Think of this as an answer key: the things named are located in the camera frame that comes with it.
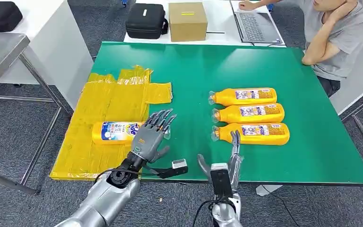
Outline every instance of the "gray carpet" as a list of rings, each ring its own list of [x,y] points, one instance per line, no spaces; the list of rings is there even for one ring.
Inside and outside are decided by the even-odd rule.
[[[97,54],[101,40],[123,40],[124,21],[131,3],[122,8],[119,0],[68,2],[91,55]],[[281,2],[275,6],[273,17],[286,43],[302,48],[300,10]],[[0,84],[0,95],[46,97],[34,85]],[[54,111],[53,104],[0,101],[0,174],[17,181],[21,179]],[[41,189],[40,195],[29,196],[0,185],[0,227],[54,226],[76,210],[86,197],[92,182],[54,181],[48,177],[68,124],[69,119],[61,113],[27,183]],[[363,156],[363,137],[354,121],[347,122],[346,128]],[[246,227],[294,226],[281,201],[272,196],[257,196],[255,187],[240,185],[242,224]],[[274,193],[285,200],[302,227],[363,227],[363,191],[358,187],[283,186]],[[142,183],[139,195],[112,226],[190,226],[199,204],[211,199],[211,195],[208,184]],[[208,209],[202,210],[196,226],[211,226]]]

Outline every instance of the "case handle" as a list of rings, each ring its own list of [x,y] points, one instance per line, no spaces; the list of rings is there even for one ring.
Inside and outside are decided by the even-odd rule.
[[[169,22],[166,18],[164,18],[164,26],[162,27],[162,32],[161,34],[165,35],[166,33],[168,33],[168,28],[169,28]]]

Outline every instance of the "robotic arm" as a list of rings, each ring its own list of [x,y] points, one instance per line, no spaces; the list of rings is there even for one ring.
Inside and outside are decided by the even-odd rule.
[[[164,132],[176,118],[176,115],[172,115],[166,120],[171,111],[161,110],[148,118],[138,130],[131,144],[132,151],[121,165],[98,175],[80,208],[57,227],[109,227],[140,191],[138,175],[157,175],[165,179],[188,171],[185,159],[173,161],[172,167],[168,169],[147,166],[147,163],[154,163],[169,150],[169,146],[160,151],[157,149]],[[140,173],[142,167],[150,169],[151,173]]]
[[[197,156],[199,166],[214,187],[216,200],[212,205],[214,227],[242,227],[240,223],[242,202],[237,192],[242,162],[240,133],[232,131],[231,135],[233,147],[228,163],[214,163],[209,168],[204,157],[201,154]]]

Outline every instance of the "laptop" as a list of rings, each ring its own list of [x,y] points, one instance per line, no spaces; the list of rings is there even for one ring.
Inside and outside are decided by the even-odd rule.
[[[232,0],[229,0],[234,20],[243,43],[281,44],[282,38],[268,13],[235,12]]]

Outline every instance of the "green table surface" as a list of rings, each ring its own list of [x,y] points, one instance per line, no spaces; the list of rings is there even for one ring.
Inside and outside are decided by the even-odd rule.
[[[151,82],[171,82],[173,100],[150,105],[150,113],[173,108],[169,153],[152,167],[169,168],[185,158],[187,174],[168,180],[206,181],[197,154],[207,163],[227,162],[232,145],[212,141],[209,91],[272,87],[285,109],[290,140],[284,146],[241,145],[241,182],[307,185],[363,185],[363,160],[299,49],[219,45],[103,42],[92,72],[111,73],[134,65],[153,69]],[[143,177],[146,180],[159,180]]]

